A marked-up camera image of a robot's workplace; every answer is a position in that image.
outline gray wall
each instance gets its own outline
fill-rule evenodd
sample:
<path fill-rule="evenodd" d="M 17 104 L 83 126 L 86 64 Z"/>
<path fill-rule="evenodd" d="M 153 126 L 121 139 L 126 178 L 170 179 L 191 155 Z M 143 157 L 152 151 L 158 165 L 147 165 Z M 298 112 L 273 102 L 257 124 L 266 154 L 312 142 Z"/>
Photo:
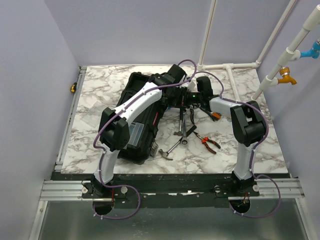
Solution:
<path fill-rule="evenodd" d="M 0 1 L 0 238 L 28 239 L 79 69 L 43 0 Z"/>
<path fill-rule="evenodd" d="M 218 0 L 204 64 L 252 63 L 289 0 Z"/>
<path fill-rule="evenodd" d="M 103 65 L 198 62 L 211 0 L 45 2 L 77 63 Z M 219 0 L 204 63 L 256 61 L 288 3 Z"/>
<path fill-rule="evenodd" d="M 198 61 L 210 0 L 46 0 L 79 65 Z"/>
<path fill-rule="evenodd" d="M 318 0 L 309 0 L 307 3 L 299 1 L 296 5 L 258 69 L 260 80 L 269 73 L 317 4 Z M 307 35 L 298 50 L 308 51 L 318 37 L 320 37 L 320 26 Z M 288 83 L 271 87 L 264 92 L 264 95 L 274 117 L 274 127 L 284 159 L 289 164 L 289 171 L 294 176 L 299 176 L 308 209 L 314 225 L 318 227 L 320 226 L 320 59 L 302 58 L 290 62 L 288 66 L 290 75 L 296 79 L 297 84 Z M 320 229 L 317 228 L 317 231 L 320 237 Z"/>

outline marble surface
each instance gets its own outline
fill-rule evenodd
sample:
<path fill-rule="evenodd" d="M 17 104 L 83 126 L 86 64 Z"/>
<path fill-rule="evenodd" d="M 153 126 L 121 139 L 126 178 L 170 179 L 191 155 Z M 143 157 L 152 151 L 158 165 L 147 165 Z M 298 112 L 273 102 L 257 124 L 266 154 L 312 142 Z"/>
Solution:
<path fill-rule="evenodd" d="M 190 76 L 191 66 L 183 67 Z M 101 112 L 105 107 L 114 108 L 120 99 L 132 72 L 143 74 L 163 73 L 169 66 L 90 66 L 87 68 L 76 115 L 72 125 L 68 146 L 66 149 L 62 173 L 94 173 L 101 155 L 100 150 L 93 148 L 93 141 L 98 132 Z M 210 70 L 224 84 L 225 98 L 235 99 L 228 74 L 223 69 Z M 242 101 L 249 101 L 259 85 L 257 72 L 253 68 L 238 68 L 233 70 L 233 76 Z M 215 94 L 221 91 L 220 84 L 211 79 Z M 279 146 L 278 138 L 269 114 L 263 94 L 257 100 L 262 112 L 269 121 L 270 132 L 267 139 L 258 147 L 254 172 L 256 173 L 287 173 L 286 164 Z M 187 112 L 187 129 L 191 127 L 190 112 Z M 197 132 L 215 140 L 221 145 L 217 154 L 210 153 L 194 134 L 188 137 L 188 146 L 179 145 L 169 156 L 168 161 L 157 152 L 154 158 L 149 158 L 142 165 L 136 165 L 124 159 L 118 159 L 114 168 L 117 174 L 216 174 L 231 173 L 237 160 L 238 142 L 233 136 L 232 124 L 227 117 L 222 116 L 213 122 L 205 113 L 196 109 L 194 121 Z M 160 120 L 156 143 L 159 149 L 167 151 L 178 140 L 173 135 L 179 127 L 179 110 L 167 111 Z"/>

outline toolbox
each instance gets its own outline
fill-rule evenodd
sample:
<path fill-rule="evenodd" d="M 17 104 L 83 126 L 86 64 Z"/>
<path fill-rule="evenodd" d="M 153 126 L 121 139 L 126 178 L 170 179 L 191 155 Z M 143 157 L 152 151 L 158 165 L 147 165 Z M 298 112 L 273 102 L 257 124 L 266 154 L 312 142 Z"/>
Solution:
<path fill-rule="evenodd" d="M 133 72 L 116 106 L 125 103 L 139 92 L 147 83 L 149 77 L 141 74 L 141 72 Z M 162 104 L 161 101 L 156 101 L 136 117 L 129 126 L 130 140 L 121 149 L 118 158 L 129 160 L 135 164 L 143 164 L 149 156 L 155 156 L 158 149 L 155 142 L 158 124 L 166 108 L 167 106 Z"/>

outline blue object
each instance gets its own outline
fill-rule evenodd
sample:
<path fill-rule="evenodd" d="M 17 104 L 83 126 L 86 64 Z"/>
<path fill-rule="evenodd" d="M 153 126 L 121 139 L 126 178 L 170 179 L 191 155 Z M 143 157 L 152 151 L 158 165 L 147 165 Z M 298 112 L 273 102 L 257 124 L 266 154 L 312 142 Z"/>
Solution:
<path fill-rule="evenodd" d="M 319 39 L 315 41 L 312 45 L 312 48 L 309 51 L 302 51 L 300 58 L 308 58 L 312 57 L 313 59 L 317 59 L 319 57 L 320 44 Z"/>

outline black pliers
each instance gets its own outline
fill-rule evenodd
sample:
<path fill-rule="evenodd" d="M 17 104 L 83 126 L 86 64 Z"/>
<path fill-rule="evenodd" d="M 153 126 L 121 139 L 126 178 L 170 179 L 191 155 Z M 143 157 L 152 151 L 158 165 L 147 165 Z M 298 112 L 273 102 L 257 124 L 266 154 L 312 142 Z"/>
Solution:
<path fill-rule="evenodd" d="M 202 137 L 199 133 L 197 132 L 193 132 L 202 142 L 203 145 L 205 145 L 206 149 L 208 149 L 209 152 L 213 153 L 213 154 L 217 154 L 216 151 L 214 151 L 213 149 L 211 149 L 211 147 L 209 147 L 209 145 L 207 144 L 207 142 L 212 143 L 213 145 L 216 145 L 216 147 L 218 149 L 221 149 L 221 146 L 216 142 L 211 140 L 210 138 L 208 138 L 207 136 Z"/>

